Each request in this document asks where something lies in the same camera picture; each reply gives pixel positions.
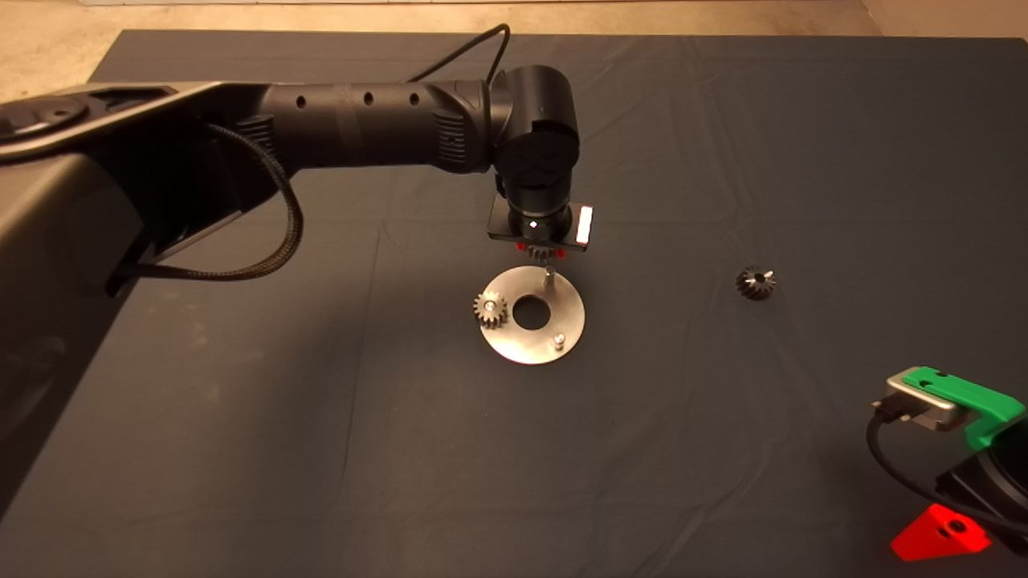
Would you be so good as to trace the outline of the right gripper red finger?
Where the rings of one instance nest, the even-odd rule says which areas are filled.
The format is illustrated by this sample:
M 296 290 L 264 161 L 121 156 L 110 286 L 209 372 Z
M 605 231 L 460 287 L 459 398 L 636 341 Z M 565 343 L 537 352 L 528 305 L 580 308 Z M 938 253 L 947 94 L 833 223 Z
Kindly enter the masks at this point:
M 895 538 L 890 549 L 903 562 L 976 555 L 993 541 L 980 523 L 941 504 L 932 503 Z

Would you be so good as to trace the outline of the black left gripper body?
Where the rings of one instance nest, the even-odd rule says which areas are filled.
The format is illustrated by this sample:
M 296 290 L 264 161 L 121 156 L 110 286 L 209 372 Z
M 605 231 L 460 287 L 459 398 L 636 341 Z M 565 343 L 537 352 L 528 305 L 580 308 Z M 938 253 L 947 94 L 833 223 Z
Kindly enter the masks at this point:
M 570 202 L 555 214 L 533 217 L 515 211 L 510 202 L 495 195 L 486 224 L 486 234 L 495 241 L 525 246 L 585 252 L 594 223 L 594 207 Z

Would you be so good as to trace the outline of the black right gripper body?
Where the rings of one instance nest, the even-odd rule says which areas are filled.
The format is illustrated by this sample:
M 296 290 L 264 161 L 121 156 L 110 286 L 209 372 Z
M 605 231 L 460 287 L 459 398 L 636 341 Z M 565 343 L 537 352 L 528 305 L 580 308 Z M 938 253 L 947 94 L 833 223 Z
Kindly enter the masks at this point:
M 1027 522 L 1027 450 L 1025 444 L 976 451 L 937 476 L 937 490 L 959 503 Z

